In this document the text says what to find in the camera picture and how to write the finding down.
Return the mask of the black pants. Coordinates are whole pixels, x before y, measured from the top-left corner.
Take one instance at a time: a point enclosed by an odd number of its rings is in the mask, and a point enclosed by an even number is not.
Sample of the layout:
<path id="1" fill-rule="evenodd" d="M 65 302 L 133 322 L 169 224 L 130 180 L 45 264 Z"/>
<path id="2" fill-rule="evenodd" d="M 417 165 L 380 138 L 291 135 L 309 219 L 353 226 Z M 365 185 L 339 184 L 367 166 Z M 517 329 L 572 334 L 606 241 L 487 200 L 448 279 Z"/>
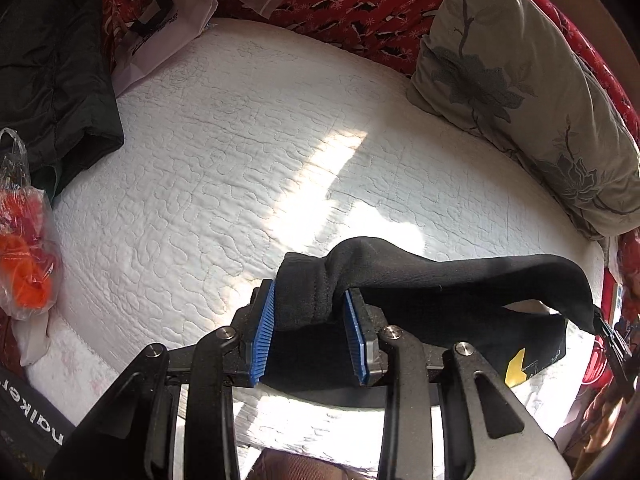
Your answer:
<path id="1" fill-rule="evenodd" d="M 387 322 L 424 344 L 472 344 L 499 375 L 525 353 L 533 376 L 565 354 L 568 323 L 594 333 L 584 271 L 555 255 L 434 261 L 377 237 L 354 237 L 323 257 L 285 255 L 262 383 L 311 402 L 382 408 L 386 382 L 359 385 L 347 349 L 345 294 L 356 288 Z"/>

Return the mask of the white quilted bed cover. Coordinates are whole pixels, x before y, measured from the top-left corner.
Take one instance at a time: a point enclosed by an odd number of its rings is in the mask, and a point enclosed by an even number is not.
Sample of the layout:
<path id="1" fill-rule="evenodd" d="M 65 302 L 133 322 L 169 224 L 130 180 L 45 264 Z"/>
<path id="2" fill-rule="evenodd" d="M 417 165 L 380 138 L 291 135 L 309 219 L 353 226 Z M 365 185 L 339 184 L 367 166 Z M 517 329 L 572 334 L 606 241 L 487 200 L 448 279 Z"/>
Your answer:
<path id="1" fill-rule="evenodd" d="M 432 260 L 603 257 L 515 162 L 406 97 L 393 70 L 219 20 L 117 101 L 124 145 L 55 201 L 63 281 L 27 376 L 78 424 L 148 344 L 231 321 L 288 252 L 373 236 Z"/>

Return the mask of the plastic bag with orange items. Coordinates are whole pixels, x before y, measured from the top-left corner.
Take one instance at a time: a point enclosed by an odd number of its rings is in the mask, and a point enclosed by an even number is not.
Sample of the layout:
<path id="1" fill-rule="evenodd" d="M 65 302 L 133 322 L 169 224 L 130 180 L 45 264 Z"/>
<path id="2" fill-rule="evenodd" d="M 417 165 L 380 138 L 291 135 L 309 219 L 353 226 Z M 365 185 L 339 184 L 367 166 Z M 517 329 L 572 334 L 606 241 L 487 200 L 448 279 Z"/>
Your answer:
<path id="1" fill-rule="evenodd" d="M 1 309 L 26 321 L 58 301 L 63 263 L 48 196 L 30 180 L 24 142 L 1 130 Z"/>

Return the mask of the beige floral pillow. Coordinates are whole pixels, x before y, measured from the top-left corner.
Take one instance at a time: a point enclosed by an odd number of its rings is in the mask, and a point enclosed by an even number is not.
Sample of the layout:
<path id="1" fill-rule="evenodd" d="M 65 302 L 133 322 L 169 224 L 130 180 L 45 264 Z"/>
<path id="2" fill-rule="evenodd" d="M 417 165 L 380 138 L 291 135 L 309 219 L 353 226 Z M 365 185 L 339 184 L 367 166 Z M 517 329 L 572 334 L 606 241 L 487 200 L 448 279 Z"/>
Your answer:
<path id="1" fill-rule="evenodd" d="M 533 0 L 444 0 L 408 99 L 518 162 L 586 237 L 638 228 L 637 142 Z"/>

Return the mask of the dark green jacket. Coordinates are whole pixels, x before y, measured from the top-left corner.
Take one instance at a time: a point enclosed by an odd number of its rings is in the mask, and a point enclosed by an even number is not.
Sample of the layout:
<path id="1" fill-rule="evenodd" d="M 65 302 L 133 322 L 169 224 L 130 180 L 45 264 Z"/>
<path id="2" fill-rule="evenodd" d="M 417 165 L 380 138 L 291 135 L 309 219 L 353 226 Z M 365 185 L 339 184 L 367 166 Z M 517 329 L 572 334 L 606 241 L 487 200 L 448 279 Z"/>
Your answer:
<path id="1" fill-rule="evenodd" d="M 1 0 L 1 123 L 50 198 L 124 144 L 101 0 Z"/>

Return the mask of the red patterned bedsheet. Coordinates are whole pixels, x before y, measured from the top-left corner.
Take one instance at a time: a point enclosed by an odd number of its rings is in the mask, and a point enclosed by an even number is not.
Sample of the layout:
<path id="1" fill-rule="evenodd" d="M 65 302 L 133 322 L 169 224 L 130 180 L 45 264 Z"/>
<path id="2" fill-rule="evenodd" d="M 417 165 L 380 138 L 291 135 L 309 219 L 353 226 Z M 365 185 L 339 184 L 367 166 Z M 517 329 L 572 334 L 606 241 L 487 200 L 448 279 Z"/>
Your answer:
<path id="1" fill-rule="evenodd" d="M 102 0 L 102 50 L 111 58 L 152 0 Z M 533 0 L 639 133 L 639 0 Z M 406 76 L 442 0 L 283 0 L 267 23 L 334 44 Z"/>

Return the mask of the white paper shopping bag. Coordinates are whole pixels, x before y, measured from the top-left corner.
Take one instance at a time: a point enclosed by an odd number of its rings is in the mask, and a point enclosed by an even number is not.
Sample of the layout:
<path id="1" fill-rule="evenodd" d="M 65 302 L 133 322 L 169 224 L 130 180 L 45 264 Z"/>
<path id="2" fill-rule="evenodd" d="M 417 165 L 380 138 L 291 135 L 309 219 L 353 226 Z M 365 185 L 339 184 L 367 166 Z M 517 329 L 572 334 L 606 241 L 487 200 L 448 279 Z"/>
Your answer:
<path id="1" fill-rule="evenodd" d="M 115 96 L 200 36 L 217 6 L 217 0 L 153 0 L 115 49 Z"/>

